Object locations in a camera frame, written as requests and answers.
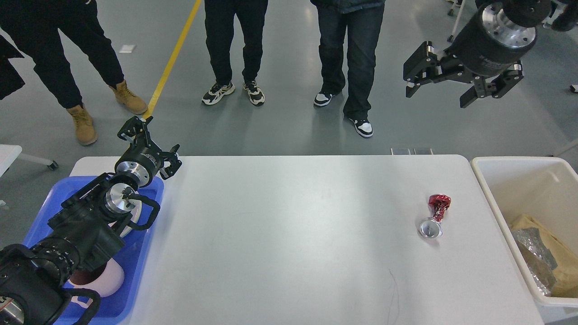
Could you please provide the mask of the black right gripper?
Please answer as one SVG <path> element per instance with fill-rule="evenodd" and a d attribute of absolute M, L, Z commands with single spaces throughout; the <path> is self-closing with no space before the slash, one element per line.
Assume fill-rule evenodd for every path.
<path fill-rule="evenodd" d="M 406 98 L 429 83 L 473 83 L 460 96 L 460 107 L 465 108 L 479 98 L 502 98 L 524 78 L 523 65 L 516 62 L 536 43 L 539 4 L 480 2 L 477 6 L 448 53 L 438 53 L 431 41 L 424 41 L 407 58 L 403 64 Z M 487 81 L 485 76 L 496 78 Z"/>

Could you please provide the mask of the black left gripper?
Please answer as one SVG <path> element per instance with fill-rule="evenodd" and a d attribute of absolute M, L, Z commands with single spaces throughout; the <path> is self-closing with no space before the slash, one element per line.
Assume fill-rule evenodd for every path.
<path fill-rule="evenodd" d="M 136 177 L 138 187 L 148 186 L 153 177 L 160 173 L 163 180 L 173 177 L 182 166 L 177 151 L 180 144 L 176 144 L 169 151 L 161 152 L 152 141 L 148 125 L 153 117 L 146 119 L 133 116 L 126 120 L 117 133 L 118 138 L 129 142 L 126 152 L 117 161 L 115 173 L 129 173 Z"/>

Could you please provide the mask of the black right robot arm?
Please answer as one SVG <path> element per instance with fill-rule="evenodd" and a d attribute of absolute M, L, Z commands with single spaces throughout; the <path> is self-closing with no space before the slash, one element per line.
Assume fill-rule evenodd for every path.
<path fill-rule="evenodd" d="M 479 0 L 477 12 L 451 45 L 436 52 L 423 42 L 403 64 L 406 97 L 429 83 L 466 83 L 465 108 L 479 98 L 502 98 L 523 79 L 522 56 L 537 41 L 537 26 L 551 13 L 549 0 Z"/>

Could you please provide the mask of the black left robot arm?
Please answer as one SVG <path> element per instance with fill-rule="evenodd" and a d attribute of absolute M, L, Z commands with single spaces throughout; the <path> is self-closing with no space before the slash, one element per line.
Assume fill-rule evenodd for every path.
<path fill-rule="evenodd" d="M 125 245 L 124 228 L 148 230 L 160 205 L 139 194 L 157 173 L 163 179 L 182 166 L 179 145 L 162 151 L 152 141 L 145 119 L 134 116 L 118 132 L 129 148 L 114 172 L 106 172 L 61 203 L 48 222 L 52 232 L 32 247 L 12 244 L 1 251 L 1 321 L 7 325 L 52 325 L 74 297 L 92 300 L 76 321 L 87 325 L 97 314 L 102 295 L 89 288 L 65 288 L 75 271 L 95 271 Z"/>

